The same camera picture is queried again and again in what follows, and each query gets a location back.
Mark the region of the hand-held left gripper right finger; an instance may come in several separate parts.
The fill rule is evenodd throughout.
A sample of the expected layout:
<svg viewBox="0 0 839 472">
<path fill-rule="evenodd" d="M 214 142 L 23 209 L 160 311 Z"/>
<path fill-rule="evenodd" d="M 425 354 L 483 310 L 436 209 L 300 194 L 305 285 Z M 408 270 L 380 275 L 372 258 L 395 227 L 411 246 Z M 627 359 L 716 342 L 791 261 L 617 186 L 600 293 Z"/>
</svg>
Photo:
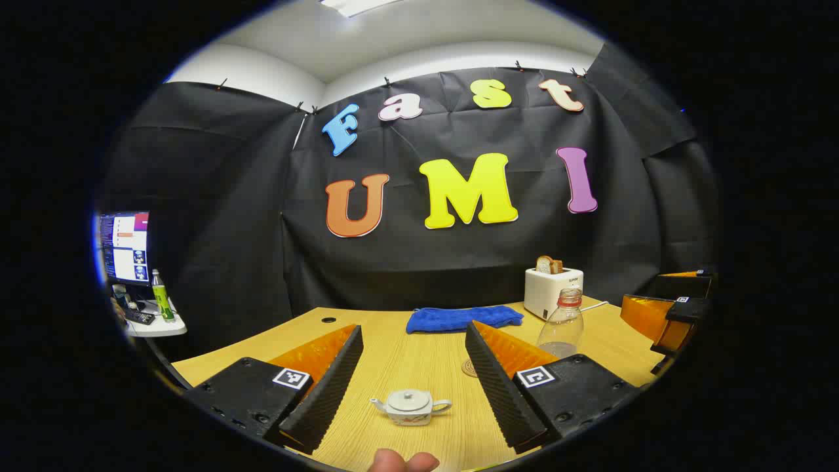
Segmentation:
<svg viewBox="0 0 839 472">
<path fill-rule="evenodd" d="M 563 359 L 473 321 L 465 349 L 509 447 L 518 454 L 576 435 L 640 394 L 576 353 Z"/>
</svg>

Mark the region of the white toaster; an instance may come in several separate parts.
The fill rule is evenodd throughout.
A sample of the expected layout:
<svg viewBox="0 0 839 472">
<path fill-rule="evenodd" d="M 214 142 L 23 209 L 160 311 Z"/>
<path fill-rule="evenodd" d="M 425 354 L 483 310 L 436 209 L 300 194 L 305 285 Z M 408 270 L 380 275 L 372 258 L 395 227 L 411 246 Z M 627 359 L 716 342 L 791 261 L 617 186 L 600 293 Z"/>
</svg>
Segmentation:
<svg viewBox="0 0 839 472">
<path fill-rule="evenodd" d="M 524 301 L 522 305 L 546 321 L 557 308 L 558 296 L 562 289 L 576 287 L 583 289 L 584 272 L 578 269 L 563 269 L 558 274 L 548 274 L 527 269 L 524 276 Z"/>
</svg>

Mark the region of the black backdrop cloth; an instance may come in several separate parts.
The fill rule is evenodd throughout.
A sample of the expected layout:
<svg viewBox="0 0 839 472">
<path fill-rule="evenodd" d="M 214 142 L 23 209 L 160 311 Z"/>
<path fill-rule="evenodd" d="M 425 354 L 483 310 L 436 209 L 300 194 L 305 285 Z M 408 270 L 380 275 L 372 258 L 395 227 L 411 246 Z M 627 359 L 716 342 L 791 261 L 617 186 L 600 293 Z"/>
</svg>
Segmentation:
<svg viewBox="0 0 839 472">
<path fill-rule="evenodd" d="M 441 71 L 303 115 L 198 83 L 159 87 L 118 138 L 102 212 L 149 211 L 149 255 L 187 332 L 171 361 L 316 307 L 524 298 L 539 255 L 618 304 L 716 271 L 718 185 L 686 114 L 611 45 L 587 75 Z"/>
</svg>

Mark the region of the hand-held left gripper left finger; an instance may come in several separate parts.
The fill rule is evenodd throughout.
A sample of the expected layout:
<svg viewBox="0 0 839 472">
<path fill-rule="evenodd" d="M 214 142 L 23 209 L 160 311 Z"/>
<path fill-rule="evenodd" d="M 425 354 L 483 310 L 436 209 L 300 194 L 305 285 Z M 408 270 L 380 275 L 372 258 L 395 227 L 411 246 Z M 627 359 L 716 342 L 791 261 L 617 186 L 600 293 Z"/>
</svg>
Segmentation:
<svg viewBox="0 0 839 472">
<path fill-rule="evenodd" d="M 185 397 L 243 433 L 311 454 L 326 435 L 364 349 L 351 324 L 269 362 L 242 357 Z"/>
</svg>

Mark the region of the blue towel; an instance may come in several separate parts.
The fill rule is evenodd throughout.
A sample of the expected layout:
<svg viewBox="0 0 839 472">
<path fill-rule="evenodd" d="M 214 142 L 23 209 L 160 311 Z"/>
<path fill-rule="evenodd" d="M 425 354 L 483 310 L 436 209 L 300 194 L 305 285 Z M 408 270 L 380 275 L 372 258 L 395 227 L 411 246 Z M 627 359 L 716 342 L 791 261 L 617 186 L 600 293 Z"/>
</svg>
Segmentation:
<svg viewBox="0 0 839 472">
<path fill-rule="evenodd" d="M 425 332 L 428 334 L 446 334 L 447 332 L 465 332 L 465 329 L 477 321 L 483 325 L 501 328 L 501 326 L 519 326 L 522 314 L 506 305 L 497 307 L 474 307 L 467 309 L 443 309 L 425 307 L 416 309 L 406 325 L 407 334 Z"/>
</svg>

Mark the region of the white ceramic teacup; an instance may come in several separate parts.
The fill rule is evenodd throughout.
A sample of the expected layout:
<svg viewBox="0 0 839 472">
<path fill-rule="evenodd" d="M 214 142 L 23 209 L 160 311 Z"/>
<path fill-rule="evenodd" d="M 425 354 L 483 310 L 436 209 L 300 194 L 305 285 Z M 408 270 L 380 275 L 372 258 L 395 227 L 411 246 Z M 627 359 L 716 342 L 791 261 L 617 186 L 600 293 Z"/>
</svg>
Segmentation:
<svg viewBox="0 0 839 472">
<path fill-rule="evenodd" d="M 446 412 L 453 405 L 452 401 L 448 399 L 434 401 L 431 392 L 428 392 L 431 395 L 431 403 L 422 410 L 396 410 L 391 408 L 389 406 L 389 396 L 393 392 L 387 396 L 385 401 L 372 398 L 370 403 L 398 426 L 425 426 L 431 422 L 434 415 Z"/>
</svg>

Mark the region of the clear plastic water bottle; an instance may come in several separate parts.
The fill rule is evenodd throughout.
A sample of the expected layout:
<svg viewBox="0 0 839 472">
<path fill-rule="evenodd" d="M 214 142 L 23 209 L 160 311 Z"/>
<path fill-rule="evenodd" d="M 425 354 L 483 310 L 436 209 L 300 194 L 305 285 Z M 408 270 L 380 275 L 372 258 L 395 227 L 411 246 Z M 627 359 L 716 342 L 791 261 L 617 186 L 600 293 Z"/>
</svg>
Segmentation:
<svg viewBox="0 0 839 472">
<path fill-rule="evenodd" d="M 545 321 L 537 338 L 537 347 L 559 359 L 578 352 L 583 332 L 582 290 L 572 286 L 558 295 L 557 308 Z"/>
</svg>

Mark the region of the green drink bottle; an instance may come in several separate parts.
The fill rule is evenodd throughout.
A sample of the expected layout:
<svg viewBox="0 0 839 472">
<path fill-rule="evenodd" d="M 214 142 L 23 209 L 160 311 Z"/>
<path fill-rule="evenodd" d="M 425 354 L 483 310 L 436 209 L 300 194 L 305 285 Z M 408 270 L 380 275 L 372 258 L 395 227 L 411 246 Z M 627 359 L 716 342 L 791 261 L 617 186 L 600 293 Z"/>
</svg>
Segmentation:
<svg viewBox="0 0 839 472">
<path fill-rule="evenodd" d="M 164 281 L 162 280 L 158 269 L 153 269 L 152 271 L 151 286 L 153 295 L 155 295 L 155 301 L 157 303 L 160 317 L 162 317 L 166 323 L 176 322 L 176 315 L 172 311 Z"/>
</svg>

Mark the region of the ceiling light panel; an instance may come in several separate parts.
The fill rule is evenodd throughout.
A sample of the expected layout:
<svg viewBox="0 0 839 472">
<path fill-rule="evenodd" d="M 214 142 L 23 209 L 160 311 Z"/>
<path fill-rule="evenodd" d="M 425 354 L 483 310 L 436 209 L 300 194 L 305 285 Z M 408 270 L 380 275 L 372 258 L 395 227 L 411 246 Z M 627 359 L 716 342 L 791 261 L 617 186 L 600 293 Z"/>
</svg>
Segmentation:
<svg viewBox="0 0 839 472">
<path fill-rule="evenodd" d="M 351 18 L 387 4 L 402 2 L 402 0 L 319 0 L 319 2 L 327 8 L 336 10 L 340 15 Z"/>
</svg>

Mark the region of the computer monitor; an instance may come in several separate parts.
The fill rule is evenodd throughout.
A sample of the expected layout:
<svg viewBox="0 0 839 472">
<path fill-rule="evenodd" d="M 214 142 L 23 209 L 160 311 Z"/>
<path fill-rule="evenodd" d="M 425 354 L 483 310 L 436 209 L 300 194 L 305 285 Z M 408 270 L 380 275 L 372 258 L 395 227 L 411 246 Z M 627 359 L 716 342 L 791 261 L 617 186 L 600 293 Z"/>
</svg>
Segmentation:
<svg viewBox="0 0 839 472">
<path fill-rule="evenodd" d="M 150 286 L 148 211 L 102 213 L 97 234 L 106 277 L 133 286 Z"/>
</svg>

